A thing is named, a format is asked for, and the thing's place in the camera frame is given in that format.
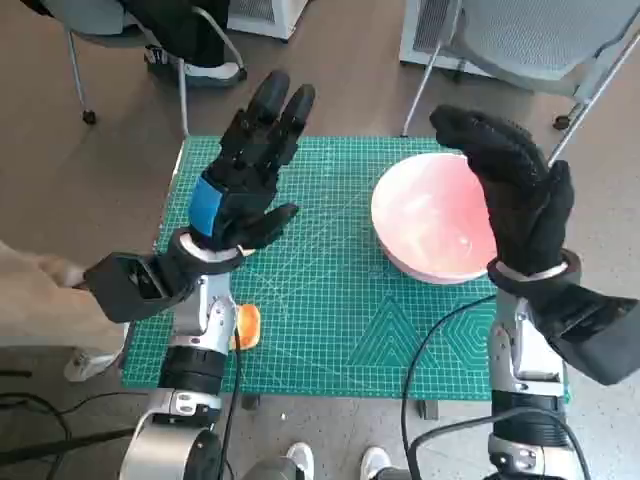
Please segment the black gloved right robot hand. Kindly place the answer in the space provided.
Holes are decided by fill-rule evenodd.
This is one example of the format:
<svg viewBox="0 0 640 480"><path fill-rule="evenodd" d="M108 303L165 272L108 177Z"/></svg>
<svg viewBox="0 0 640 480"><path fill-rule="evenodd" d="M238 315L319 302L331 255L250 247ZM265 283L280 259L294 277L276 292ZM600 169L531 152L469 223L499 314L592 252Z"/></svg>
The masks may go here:
<svg viewBox="0 0 640 480"><path fill-rule="evenodd" d="M568 163L549 164L526 129L480 111L440 105L430 122L482 186L497 260L524 276L560 266L574 205Z"/></svg>

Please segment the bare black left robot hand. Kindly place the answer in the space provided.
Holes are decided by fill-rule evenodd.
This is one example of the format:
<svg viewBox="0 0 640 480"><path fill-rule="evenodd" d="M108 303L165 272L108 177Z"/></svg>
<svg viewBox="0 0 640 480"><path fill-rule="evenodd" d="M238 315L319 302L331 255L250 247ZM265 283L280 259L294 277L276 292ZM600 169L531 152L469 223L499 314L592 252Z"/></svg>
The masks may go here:
<svg viewBox="0 0 640 480"><path fill-rule="evenodd" d="M222 136L218 156L198 177L188 209L196 245L211 251L261 249L277 240L298 206L270 205L280 169L298 150L316 89L301 85L288 96L290 77L274 70L239 109Z"/></svg>

